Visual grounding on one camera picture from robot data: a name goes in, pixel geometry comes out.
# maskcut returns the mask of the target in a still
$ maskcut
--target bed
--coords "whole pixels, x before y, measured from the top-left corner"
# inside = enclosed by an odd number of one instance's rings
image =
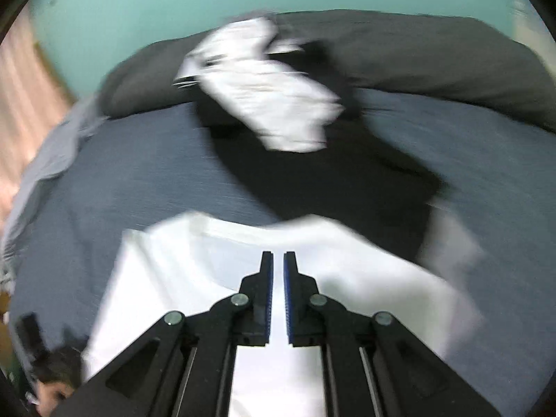
[[[365,88],[368,126],[441,175],[444,200],[483,251],[465,279],[485,323],[447,362],[504,417],[526,415],[556,367],[553,82],[529,50],[471,19],[326,13],[286,18],[330,43]],[[124,229],[188,210],[278,221],[222,167],[194,105],[169,86],[201,36],[153,44],[116,68],[88,103],[110,119],[49,181],[10,308],[11,322],[37,312],[49,346],[90,334]],[[12,335],[24,361],[13,325]]]

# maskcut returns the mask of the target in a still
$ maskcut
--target mattress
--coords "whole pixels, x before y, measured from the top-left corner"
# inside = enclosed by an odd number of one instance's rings
[[[467,287],[485,323],[447,362],[502,415],[525,415],[556,366],[556,138],[468,104],[359,95],[376,133],[447,181],[445,200],[484,251]],[[107,121],[84,144],[34,222],[11,322],[38,313],[51,347],[86,337],[126,228],[188,210],[277,221],[219,164],[193,110]]]

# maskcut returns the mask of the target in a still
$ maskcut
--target silver bolt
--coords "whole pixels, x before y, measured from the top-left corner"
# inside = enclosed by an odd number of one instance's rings
[[[234,306],[245,306],[249,302],[249,297],[243,293],[236,293],[231,298]]]
[[[314,306],[319,306],[319,307],[325,305],[326,301],[328,301],[326,299],[326,296],[319,295],[319,294],[312,295],[312,297],[309,298],[309,302],[311,304],[313,304]]]
[[[164,322],[170,326],[177,325],[181,321],[181,313],[173,310],[164,316]]]
[[[379,312],[375,315],[375,320],[379,325],[390,326],[392,324],[393,318],[391,313]]]

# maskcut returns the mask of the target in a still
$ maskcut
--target pink curtain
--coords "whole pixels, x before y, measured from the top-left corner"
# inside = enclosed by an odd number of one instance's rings
[[[25,8],[0,44],[0,234],[24,168],[69,107],[37,53]]]

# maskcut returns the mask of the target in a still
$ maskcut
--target pillow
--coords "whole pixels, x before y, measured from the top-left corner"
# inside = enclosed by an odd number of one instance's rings
[[[556,131],[556,87],[528,47],[468,17],[330,10],[279,14],[299,37],[328,44],[355,87],[481,105]],[[111,118],[191,101],[172,86],[208,32],[160,41],[116,66],[100,90]]]

